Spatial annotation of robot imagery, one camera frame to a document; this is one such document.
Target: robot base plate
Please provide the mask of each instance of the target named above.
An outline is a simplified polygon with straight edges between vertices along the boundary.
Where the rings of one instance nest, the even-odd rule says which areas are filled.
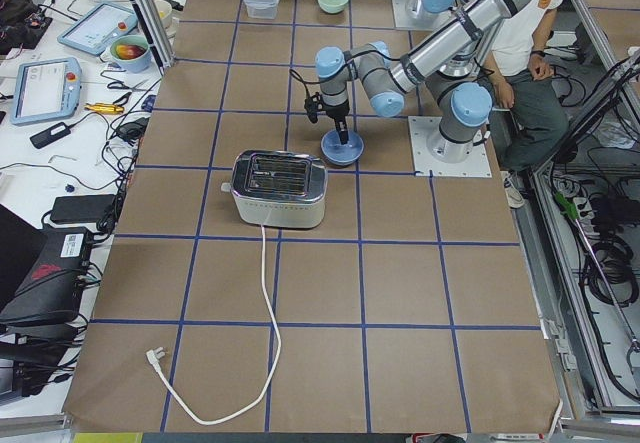
[[[484,144],[474,146],[469,156],[460,163],[447,163],[434,157],[427,148],[427,137],[437,132],[439,117],[409,117],[413,167],[417,176],[453,176],[471,178],[491,178],[491,168]],[[480,141],[478,132],[474,141]]]

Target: white cable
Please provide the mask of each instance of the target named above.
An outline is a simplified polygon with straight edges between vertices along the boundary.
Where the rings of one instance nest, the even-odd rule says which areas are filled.
[[[232,414],[230,414],[228,416],[225,416],[224,418],[219,418],[217,420],[210,420],[210,421],[202,420],[201,418],[198,418],[198,416],[193,411],[191,411],[191,409],[182,400],[182,398],[180,398],[180,395],[178,395],[176,390],[173,389],[171,384],[167,381],[167,379],[165,378],[164,374],[162,373],[162,369],[160,368],[160,361],[159,360],[160,360],[160,358],[162,358],[165,355],[164,349],[163,348],[157,348],[155,350],[149,350],[146,353],[147,354],[147,360],[149,361],[151,366],[153,366],[154,370],[156,371],[156,373],[158,374],[158,376],[162,380],[162,383],[164,383],[164,386],[166,386],[167,390],[169,390],[171,395],[176,399],[176,401],[180,404],[180,406],[187,413],[187,415],[189,415],[193,419],[193,421],[195,421],[196,423],[199,423],[200,425],[213,426],[213,425],[219,425],[220,423],[225,423],[225,422],[227,422],[229,420],[232,420],[236,416],[240,416],[243,413],[246,413],[251,408],[253,408],[258,403],[260,403],[260,401],[262,401],[262,399],[264,398],[264,395],[267,393],[267,388],[271,384],[271,379],[273,378],[273,374],[276,371],[276,366],[278,366],[278,360],[280,359],[280,350],[282,349],[282,339],[280,338],[280,330],[278,329],[278,323],[276,322],[276,317],[273,314],[273,308],[271,307],[271,302],[269,301],[269,295],[267,293],[266,276],[265,276],[265,274],[266,274],[267,237],[266,237],[266,234],[265,234],[264,226],[261,226],[260,228],[262,229],[262,278],[261,278],[261,280],[262,280],[262,295],[264,296],[264,301],[267,304],[267,309],[269,310],[269,316],[271,317],[271,323],[273,324],[273,330],[274,330],[274,332],[276,334],[276,339],[278,340],[278,348],[276,349],[276,356],[273,359],[273,365],[271,365],[271,370],[269,371],[269,375],[267,376],[267,380],[264,383],[264,387],[262,388],[262,391],[260,392],[260,395],[258,395],[258,397],[253,401],[253,403],[250,403],[249,405],[245,406],[241,410],[238,410],[235,413],[232,413]]]
[[[558,407],[556,408],[556,412],[553,415],[553,420],[551,421],[551,426],[549,427],[549,439],[553,436],[553,432],[558,425],[558,420],[560,420],[560,413],[562,413],[562,398],[558,400]]]

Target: tablet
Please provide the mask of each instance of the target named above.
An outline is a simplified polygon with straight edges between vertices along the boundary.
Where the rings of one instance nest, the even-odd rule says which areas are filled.
[[[130,33],[137,24],[138,18],[132,10],[105,2],[58,36],[58,42],[97,56],[116,38]]]
[[[11,123],[28,125],[73,115],[80,101],[81,76],[78,60],[71,57],[20,65]]]

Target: person's arm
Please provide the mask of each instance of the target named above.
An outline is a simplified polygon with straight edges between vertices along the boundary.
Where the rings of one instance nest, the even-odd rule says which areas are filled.
[[[544,51],[557,14],[558,10],[556,8],[545,12],[540,23],[538,23],[538,27],[533,32],[533,48],[531,48],[531,51]],[[553,68],[539,54],[532,54],[529,57],[528,68],[534,80],[544,80],[553,76]]]
[[[487,58],[484,60],[484,68],[488,70],[488,78],[493,85],[496,103],[502,108],[512,108],[515,102],[513,87],[502,73],[500,73],[492,51],[489,52]]]

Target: shoe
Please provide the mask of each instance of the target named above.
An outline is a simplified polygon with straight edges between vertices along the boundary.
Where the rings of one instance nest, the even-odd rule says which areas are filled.
[[[501,171],[502,185],[504,186],[504,192],[507,194],[507,202],[510,208],[522,208],[524,206],[524,198],[518,189],[513,186],[511,180],[511,173],[508,171]]]

